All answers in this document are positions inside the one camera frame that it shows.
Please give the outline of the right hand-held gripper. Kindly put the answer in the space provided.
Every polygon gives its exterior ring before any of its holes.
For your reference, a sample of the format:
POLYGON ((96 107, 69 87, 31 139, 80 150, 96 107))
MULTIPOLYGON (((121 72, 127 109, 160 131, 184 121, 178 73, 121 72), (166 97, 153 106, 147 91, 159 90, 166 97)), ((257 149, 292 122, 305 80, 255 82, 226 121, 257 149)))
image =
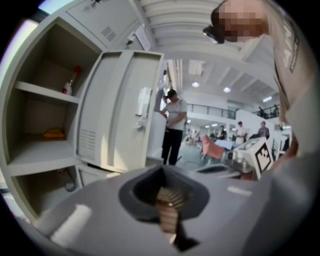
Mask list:
POLYGON ((274 163, 266 138, 252 138, 229 152, 224 164, 240 172, 240 179, 258 181, 274 163))

